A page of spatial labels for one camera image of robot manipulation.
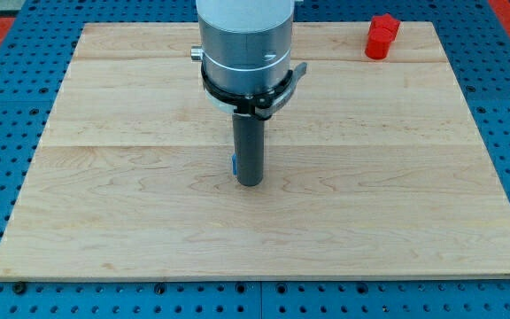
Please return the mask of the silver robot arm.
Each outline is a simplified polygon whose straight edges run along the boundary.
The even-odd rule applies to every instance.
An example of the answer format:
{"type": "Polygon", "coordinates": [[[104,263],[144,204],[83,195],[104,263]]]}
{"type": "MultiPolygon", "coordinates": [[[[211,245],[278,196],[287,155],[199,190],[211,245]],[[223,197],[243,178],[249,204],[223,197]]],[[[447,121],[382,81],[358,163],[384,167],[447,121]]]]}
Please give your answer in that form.
{"type": "Polygon", "coordinates": [[[290,69],[295,0],[197,0],[208,99],[225,113],[270,116],[288,103],[306,64],[290,69]]]}

